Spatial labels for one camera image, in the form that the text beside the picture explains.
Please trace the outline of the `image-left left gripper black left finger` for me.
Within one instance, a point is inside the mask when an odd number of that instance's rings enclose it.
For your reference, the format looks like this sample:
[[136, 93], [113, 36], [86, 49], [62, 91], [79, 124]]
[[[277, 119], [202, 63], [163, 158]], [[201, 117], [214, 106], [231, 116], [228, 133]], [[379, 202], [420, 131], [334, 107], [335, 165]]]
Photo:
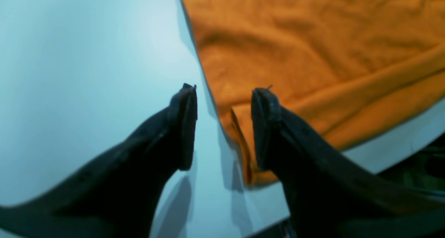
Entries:
[[124, 141], [33, 200], [1, 208], [1, 229], [24, 238], [147, 238], [172, 175], [191, 168], [196, 87], [187, 83], [168, 107]]

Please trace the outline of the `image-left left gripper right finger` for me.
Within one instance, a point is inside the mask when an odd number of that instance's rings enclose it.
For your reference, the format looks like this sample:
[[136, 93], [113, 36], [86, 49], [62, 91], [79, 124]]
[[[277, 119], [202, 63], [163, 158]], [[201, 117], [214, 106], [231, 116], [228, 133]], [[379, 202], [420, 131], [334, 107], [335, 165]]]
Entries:
[[269, 89], [253, 90], [251, 117], [258, 167], [281, 181], [297, 237], [444, 237], [444, 194], [364, 170]]

